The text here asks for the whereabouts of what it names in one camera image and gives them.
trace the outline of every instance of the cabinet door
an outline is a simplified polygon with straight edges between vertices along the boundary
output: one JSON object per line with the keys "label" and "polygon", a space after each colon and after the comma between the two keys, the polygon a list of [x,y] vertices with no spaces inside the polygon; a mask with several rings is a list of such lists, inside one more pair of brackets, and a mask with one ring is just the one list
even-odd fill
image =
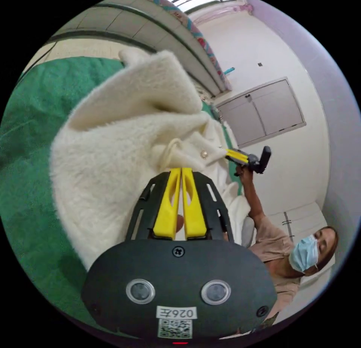
{"label": "cabinet door", "polygon": [[250,93],[266,135],[303,123],[300,109],[286,80]]}
{"label": "cabinet door", "polygon": [[285,234],[288,236],[290,235],[290,232],[288,230],[288,225],[285,217],[285,213],[278,213],[269,215],[268,219],[270,222],[275,225],[276,227],[280,228]]}
{"label": "cabinet door", "polygon": [[254,105],[240,96],[219,107],[223,119],[231,127],[238,145],[265,136],[265,131]]}
{"label": "cabinet door", "polygon": [[292,235],[295,236],[295,243],[315,233],[318,229],[327,226],[326,220],[317,203],[289,210],[287,217],[290,221]]}

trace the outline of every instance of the hair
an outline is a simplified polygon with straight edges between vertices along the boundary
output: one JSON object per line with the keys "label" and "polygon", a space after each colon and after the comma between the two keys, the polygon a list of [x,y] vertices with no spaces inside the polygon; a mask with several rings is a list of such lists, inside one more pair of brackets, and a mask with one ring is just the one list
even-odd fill
{"label": "hair", "polygon": [[335,254],[335,251],[336,251],[336,248],[338,245],[338,233],[337,233],[336,229],[334,227],[327,226],[327,227],[322,228],[321,230],[324,230],[324,229],[332,229],[335,232],[335,240],[334,240],[334,243],[333,243],[331,249],[327,253],[327,255],[320,261],[319,264],[317,264],[317,268],[319,271],[322,270],[328,264],[328,262],[331,260],[331,258]]}

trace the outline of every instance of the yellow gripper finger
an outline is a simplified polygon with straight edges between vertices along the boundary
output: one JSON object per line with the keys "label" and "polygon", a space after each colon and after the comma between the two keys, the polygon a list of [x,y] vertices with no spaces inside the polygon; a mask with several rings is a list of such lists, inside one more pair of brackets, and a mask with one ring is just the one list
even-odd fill
{"label": "yellow gripper finger", "polygon": [[[182,168],[182,190],[185,237],[200,238],[207,233],[202,207],[200,205],[192,169]],[[187,193],[191,202],[188,204]]]}
{"label": "yellow gripper finger", "polygon": [[[171,169],[157,219],[153,227],[154,235],[159,238],[174,240],[176,237],[180,187],[181,169]],[[172,206],[171,201],[173,195],[174,202]]]}
{"label": "yellow gripper finger", "polygon": [[244,155],[236,150],[232,150],[232,149],[227,149],[227,155],[229,157],[232,157],[234,159],[237,159],[237,160],[240,160],[242,162],[244,162],[245,164],[248,163],[248,156],[247,155]]}

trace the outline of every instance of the white fluffy fabric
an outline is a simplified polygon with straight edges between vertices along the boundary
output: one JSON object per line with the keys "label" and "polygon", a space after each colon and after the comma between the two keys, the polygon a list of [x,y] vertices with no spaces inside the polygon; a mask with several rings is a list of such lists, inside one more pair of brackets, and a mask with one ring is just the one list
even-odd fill
{"label": "white fluffy fabric", "polygon": [[128,48],[120,58],[126,68],[75,107],[51,148],[55,207],[85,268],[124,241],[148,181],[175,167],[213,179],[240,244],[250,208],[237,196],[238,185],[226,184],[221,125],[202,112],[195,87],[171,52],[149,56]]}

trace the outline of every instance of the woman's arm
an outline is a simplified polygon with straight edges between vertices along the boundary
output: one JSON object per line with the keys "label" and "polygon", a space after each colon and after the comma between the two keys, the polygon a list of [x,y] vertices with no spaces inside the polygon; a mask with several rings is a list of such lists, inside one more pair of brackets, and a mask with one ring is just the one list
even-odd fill
{"label": "woman's arm", "polygon": [[264,212],[253,184],[253,172],[248,170],[247,167],[240,166],[237,166],[236,171],[240,176],[244,195],[251,207],[251,211],[249,212],[248,216],[254,220],[255,227],[257,229],[260,226],[262,218],[264,217]]}

